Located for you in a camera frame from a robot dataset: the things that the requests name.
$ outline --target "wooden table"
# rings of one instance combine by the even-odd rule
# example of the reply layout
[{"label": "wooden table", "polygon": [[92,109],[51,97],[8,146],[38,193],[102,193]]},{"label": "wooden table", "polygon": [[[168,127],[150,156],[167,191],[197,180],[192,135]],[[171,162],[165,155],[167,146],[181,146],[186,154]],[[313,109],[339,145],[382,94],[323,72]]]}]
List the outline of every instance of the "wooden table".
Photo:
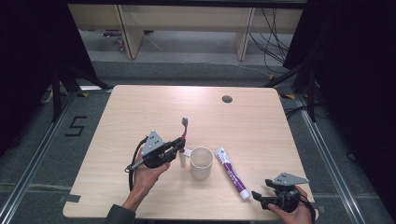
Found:
[{"label": "wooden table", "polygon": [[[231,96],[224,103],[223,96]],[[129,193],[125,167],[137,144],[151,130],[164,141],[180,137],[181,118],[189,119],[188,148],[223,146],[248,190],[274,196],[264,179],[281,172],[305,177],[289,125],[273,89],[184,86],[117,86],[98,124],[67,202],[67,217],[106,217],[111,205]],[[147,219],[271,220],[252,197],[243,201],[214,161],[204,181],[191,177],[189,163],[171,163],[137,209]],[[301,185],[312,198],[308,185]]]}]

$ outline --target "white mug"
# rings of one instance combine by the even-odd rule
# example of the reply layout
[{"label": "white mug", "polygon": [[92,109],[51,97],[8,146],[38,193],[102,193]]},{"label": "white mug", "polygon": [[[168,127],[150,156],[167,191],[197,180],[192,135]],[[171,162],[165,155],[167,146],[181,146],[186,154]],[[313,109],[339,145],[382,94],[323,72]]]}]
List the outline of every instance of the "white mug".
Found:
[{"label": "white mug", "polygon": [[186,157],[190,157],[190,171],[193,177],[202,180],[210,175],[214,155],[207,147],[197,147],[194,150],[184,148],[180,152],[180,163],[182,167],[186,166]]}]

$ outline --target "floor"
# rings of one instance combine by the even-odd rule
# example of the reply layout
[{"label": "floor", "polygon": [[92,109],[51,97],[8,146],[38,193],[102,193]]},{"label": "floor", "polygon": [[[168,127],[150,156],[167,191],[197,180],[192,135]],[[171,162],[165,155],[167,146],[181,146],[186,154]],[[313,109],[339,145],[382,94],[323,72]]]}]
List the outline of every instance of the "floor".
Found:
[{"label": "floor", "polygon": [[[102,32],[80,31],[92,63],[117,63],[117,66],[140,63],[144,68],[141,70],[142,73],[149,73],[149,69],[154,69],[145,67],[147,63],[183,63],[192,69],[197,63],[207,64],[207,66],[230,65],[238,69],[243,69],[246,72],[260,75],[265,74],[267,76],[271,76],[272,74],[279,75],[276,71],[285,72],[281,68],[280,70],[271,71],[282,64],[278,60],[265,55],[251,38],[247,46],[245,60],[238,62],[233,46],[233,34],[146,32],[137,57],[130,60],[120,48],[121,40],[116,36],[104,37],[102,36]],[[266,46],[260,34],[253,34],[253,37],[261,42],[262,45]],[[292,35],[279,35],[278,37],[286,46],[290,44],[292,39]],[[277,47],[269,45],[268,49],[277,55],[277,57],[282,58]],[[263,65],[267,65],[268,69],[262,69]],[[304,102],[303,96],[296,97],[294,100],[281,99],[284,108],[294,108]],[[92,94],[89,102],[83,102],[83,97],[78,97],[73,102],[73,110],[68,112],[69,115],[66,119],[71,119],[81,113],[83,108],[76,105],[82,104],[83,106],[87,106],[86,104],[89,104],[84,108],[100,110],[106,106],[107,98],[108,94]],[[41,140],[47,137],[46,131],[52,128],[52,124],[46,119],[50,115],[50,105],[43,106],[37,111],[37,119],[32,120],[28,125],[30,128],[24,131],[26,136],[38,134],[38,136],[42,136],[41,139],[28,138],[26,141],[22,141],[19,146],[27,148],[26,150],[23,152],[10,150],[7,153],[7,157],[18,158],[18,160],[4,162],[5,158],[1,159],[0,202],[6,201],[9,193],[20,180],[23,172],[25,172],[26,164],[34,156],[35,149],[40,147]],[[319,210],[318,223],[393,223],[359,165],[346,156],[346,144],[343,142],[342,137],[336,134],[336,127],[326,113],[325,108],[318,108],[316,115],[318,121],[315,124],[310,123],[304,113],[291,116],[289,123],[307,176],[312,176],[311,189]],[[92,119],[91,121],[87,121],[92,125],[91,128],[86,129],[87,132],[90,132],[88,135],[93,134],[95,122],[100,119],[100,114],[96,114],[95,116],[95,118],[90,118]],[[64,135],[69,131],[60,130],[59,132],[58,135]],[[30,184],[29,189],[26,191],[24,199],[19,201],[20,207],[16,211],[13,211],[15,214],[12,214],[14,218],[11,219],[11,223],[101,223],[103,221],[100,218],[70,220],[60,217],[64,205],[63,197],[67,195],[74,182],[74,177],[71,177],[72,175],[69,175],[68,172],[70,170],[75,172],[78,170],[78,167],[68,167],[70,164],[67,161],[58,159],[68,158],[69,160],[79,160],[79,162],[82,162],[85,151],[78,151],[76,144],[87,147],[90,143],[90,138],[88,137],[78,141],[75,143],[70,142],[67,146],[58,146],[56,139],[51,143],[52,147],[67,147],[73,153],[70,154],[68,151],[49,151],[46,159],[38,163],[40,169],[36,174],[33,174],[32,184]],[[331,167],[331,163],[329,167],[329,164],[324,162],[329,158],[333,160],[333,163],[336,164],[335,166]],[[54,169],[59,170],[56,173],[46,172],[46,170]],[[64,176],[64,178],[59,178],[59,176],[54,176],[54,174]],[[337,180],[335,178],[338,177],[342,178],[342,183],[336,183]],[[358,210],[348,210],[347,204],[350,203],[346,202],[348,197],[344,198],[340,195],[340,192],[349,194],[352,197],[351,201],[358,204]],[[28,210],[34,215],[26,216],[25,213]],[[354,218],[353,215],[356,214],[361,219]]]}]

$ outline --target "gray carpet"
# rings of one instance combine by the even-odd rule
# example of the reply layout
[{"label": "gray carpet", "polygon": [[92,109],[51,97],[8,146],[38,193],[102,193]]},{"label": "gray carpet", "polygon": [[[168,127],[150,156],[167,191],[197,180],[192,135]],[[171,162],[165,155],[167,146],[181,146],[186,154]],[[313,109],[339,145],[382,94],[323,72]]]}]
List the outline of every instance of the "gray carpet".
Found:
[{"label": "gray carpet", "polygon": [[[249,69],[246,69],[234,65],[203,63],[93,63],[93,65],[97,76],[109,85],[257,87],[269,82],[270,79],[267,75],[250,69],[260,69],[265,73],[279,76],[278,73],[269,71],[265,66],[247,66]],[[281,67],[271,67],[271,69],[286,71]],[[276,89],[280,94],[291,93],[292,81],[293,78],[281,83]],[[90,84],[81,79],[78,82],[81,85]],[[109,93],[90,93],[87,97],[77,97],[74,100],[11,223],[103,222],[101,218],[70,219],[64,217],[62,213],[64,202],[60,199],[67,195],[73,186],[109,95]],[[297,107],[296,100],[281,99],[281,103],[285,109]],[[51,109],[51,105],[38,108],[21,135],[21,144],[10,148],[0,159],[0,202],[7,197],[10,184],[15,184],[19,180],[27,162],[50,126]],[[331,149],[353,195],[357,198],[367,223],[393,223],[359,165],[346,157],[347,146],[332,124],[325,108],[316,107],[316,113],[317,125],[323,138]],[[85,128],[80,136],[66,136],[78,131],[69,127],[75,116],[86,117],[78,119],[76,123],[84,125]],[[317,205],[326,211],[319,214],[317,223],[350,223],[346,209],[337,195],[300,112],[290,117],[289,125],[305,172],[311,180],[310,187]],[[156,221],[155,223],[173,222]]]}]

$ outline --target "toothpaste tube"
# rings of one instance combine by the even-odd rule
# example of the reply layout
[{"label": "toothpaste tube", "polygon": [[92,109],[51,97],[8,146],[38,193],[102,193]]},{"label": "toothpaste tube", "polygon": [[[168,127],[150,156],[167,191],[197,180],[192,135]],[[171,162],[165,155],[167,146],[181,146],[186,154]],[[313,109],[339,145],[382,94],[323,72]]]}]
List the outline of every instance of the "toothpaste tube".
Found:
[{"label": "toothpaste tube", "polygon": [[239,179],[239,176],[236,174],[236,171],[233,169],[233,166],[231,165],[231,161],[228,158],[227,154],[225,153],[224,148],[219,147],[219,149],[215,152],[215,156],[224,166],[225,170],[227,171],[228,175],[233,181],[233,184],[235,185],[242,199],[245,200],[248,197],[250,197],[250,193],[248,192],[247,188],[242,183],[241,179]]}]

